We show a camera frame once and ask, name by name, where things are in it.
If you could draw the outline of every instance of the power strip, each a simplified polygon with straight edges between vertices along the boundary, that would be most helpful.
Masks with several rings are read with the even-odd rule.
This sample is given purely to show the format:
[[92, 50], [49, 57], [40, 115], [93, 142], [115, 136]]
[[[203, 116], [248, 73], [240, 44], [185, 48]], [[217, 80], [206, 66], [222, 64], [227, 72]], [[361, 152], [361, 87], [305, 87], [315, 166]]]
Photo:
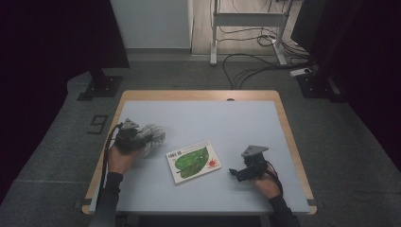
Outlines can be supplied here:
[[312, 70], [310, 70], [309, 68], [303, 68], [303, 69], [291, 71], [291, 72], [289, 72], [289, 75], [292, 78], [294, 78], [294, 77], [310, 74], [311, 72], [312, 72]]

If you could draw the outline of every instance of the green leaf illustration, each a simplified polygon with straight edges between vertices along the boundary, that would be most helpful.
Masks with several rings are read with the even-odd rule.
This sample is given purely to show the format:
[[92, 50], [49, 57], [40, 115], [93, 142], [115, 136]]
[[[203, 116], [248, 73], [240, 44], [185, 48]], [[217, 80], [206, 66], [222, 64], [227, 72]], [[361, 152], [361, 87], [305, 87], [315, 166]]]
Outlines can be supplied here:
[[209, 152], [206, 147], [187, 153], [175, 162], [175, 167], [180, 170], [177, 173], [181, 173], [183, 179], [194, 176], [203, 169], [208, 159]]

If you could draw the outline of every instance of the tripod base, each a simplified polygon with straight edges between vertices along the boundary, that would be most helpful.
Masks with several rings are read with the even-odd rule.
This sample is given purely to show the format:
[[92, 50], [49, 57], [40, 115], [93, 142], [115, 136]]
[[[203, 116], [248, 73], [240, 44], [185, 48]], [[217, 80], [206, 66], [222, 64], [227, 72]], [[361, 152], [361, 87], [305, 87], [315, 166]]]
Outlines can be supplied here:
[[85, 93], [81, 93], [77, 101], [91, 101], [94, 97], [114, 97], [118, 87], [123, 80], [122, 77], [105, 77], [106, 86], [98, 87], [92, 80]]
[[343, 92], [332, 76], [326, 81], [311, 75], [298, 76], [296, 79], [306, 98], [329, 98], [332, 102], [346, 102]]

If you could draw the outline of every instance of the gray carpet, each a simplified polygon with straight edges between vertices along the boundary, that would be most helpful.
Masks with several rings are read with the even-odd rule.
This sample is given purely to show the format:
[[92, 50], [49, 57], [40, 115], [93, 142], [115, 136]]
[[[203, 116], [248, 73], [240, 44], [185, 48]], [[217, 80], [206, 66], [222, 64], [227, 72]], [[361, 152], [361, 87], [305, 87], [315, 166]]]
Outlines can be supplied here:
[[[258, 62], [228, 65], [233, 75]], [[97, 159], [125, 90], [227, 90], [221, 63], [132, 61], [131, 69], [107, 69], [123, 76], [116, 97], [77, 101], [90, 82], [82, 74], [68, 83], [68, 97], [52, 127], [0, 207], [0, 226], [87, 226], [90, 217], [76, 202], [84, 198]], [[348, 104], [304, 99], [288, 71], [266, 71], [244, 90], [279, 92], [318, 213], [299, 217], [301, 226], [401, 226], [401, 174]], [[107, 115], [100, 135], [88, 134], [94, 115]]]

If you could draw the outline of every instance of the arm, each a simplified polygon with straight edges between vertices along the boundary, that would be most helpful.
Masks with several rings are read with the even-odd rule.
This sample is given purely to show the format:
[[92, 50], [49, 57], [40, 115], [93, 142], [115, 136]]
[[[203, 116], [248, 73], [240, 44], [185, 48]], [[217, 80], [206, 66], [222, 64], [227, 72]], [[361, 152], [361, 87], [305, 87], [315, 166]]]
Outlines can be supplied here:
[[269, 200], [274, 210], [274, 220], [280, 227], [299, 227], [298, 219], [292, 215], [287, 207], [283, 195], [272, 176], [264, 174], [260, 179], [253, 180], [254, 185]]
[[141, 150], [123, 154], [116, 146], [109, 149], [109, 160], [106, 186], [101, 191], [99, 205], [96, 208], [90, 227], [112, 227], [115, 225], [115, 209], [117, 207], [120, 183], [132, 162], [140, 155]]
[[106, 186], [101, 192], [101, 199], [89, 225], [90, 227], [112, 227], [115, 225], [115, 209], [119, 199], [119, 186], [122, 181], [123, 175], [120, 173], [109, 172], [107, 174]]

